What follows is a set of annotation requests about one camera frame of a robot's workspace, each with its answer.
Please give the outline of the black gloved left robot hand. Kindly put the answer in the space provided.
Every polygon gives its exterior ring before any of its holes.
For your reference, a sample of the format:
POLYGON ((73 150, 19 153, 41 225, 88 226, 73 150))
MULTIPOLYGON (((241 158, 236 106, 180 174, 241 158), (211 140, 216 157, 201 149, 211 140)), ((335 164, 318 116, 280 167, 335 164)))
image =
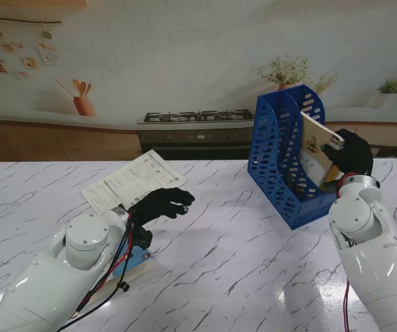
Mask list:
POLYGON ((130 207, 129 213, 140 225, 144 225, 160 216, 175 219, 178 215, 184 215, 194 201, 192 194, 178 187, 160 188, 130 207))

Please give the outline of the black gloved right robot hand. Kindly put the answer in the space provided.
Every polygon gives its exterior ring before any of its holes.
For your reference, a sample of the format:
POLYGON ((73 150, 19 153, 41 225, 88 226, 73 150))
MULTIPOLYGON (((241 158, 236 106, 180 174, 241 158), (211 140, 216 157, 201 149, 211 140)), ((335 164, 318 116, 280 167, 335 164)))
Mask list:
POLYGON ((340 129, 336 134, 344 139, 344 144, 339 150, 330 145, 322 145, 321 150, 327 158, 344 174, 371 175, 373 154, 370 144, 356 133, 346 129, 340 129))

